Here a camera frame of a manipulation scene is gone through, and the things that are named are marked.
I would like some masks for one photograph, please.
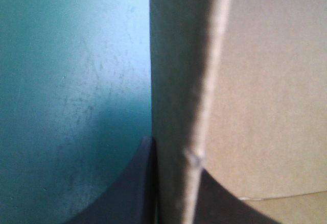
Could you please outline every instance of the cardboard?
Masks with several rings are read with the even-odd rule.
[[[327,190],[325,0],[233,0],[206,169],[238,197]]]
[[[327,219],[325,1],[233,0],[228,18],[230,0],[150,0],[162,223],[192,223],[205,143],[236,197],[282,223]]]
[[[228,3],[150,0],[152,128],[158,150],[160,223],[193,221],[211,93],[207,85],[215,77],[217,63],[211,46],[221,42]]]
[[[245,203],[281,223],[325,224],[327,220],[327,192]]]

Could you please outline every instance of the teal wall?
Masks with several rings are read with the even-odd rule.
[[[0,223],[62,223],[151,133],[149,0],[0,0]]]

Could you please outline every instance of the black curved piece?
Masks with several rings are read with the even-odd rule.
[[[153,224],[157,192],[155,143],[145,137],[129,165],[87,209],[66,224]]]
[[[194,224],[278,224],[278,222],[238,200],[203,170]]]

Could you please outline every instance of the brown cardboard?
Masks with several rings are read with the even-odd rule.
[[[326,0],[233,0],[206,169],[236,196],[327,190],[326,22]]]
[[[327,192],[263,201],[245,201],[245,203],[281,223],[326,224],[327,222]]]
[[[150,0],[160,223],[192,223],[230,0]]]

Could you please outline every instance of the teal surface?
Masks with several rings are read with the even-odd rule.
[[[62,223],[151,133],[149,0],[0,0],[0,223]]]

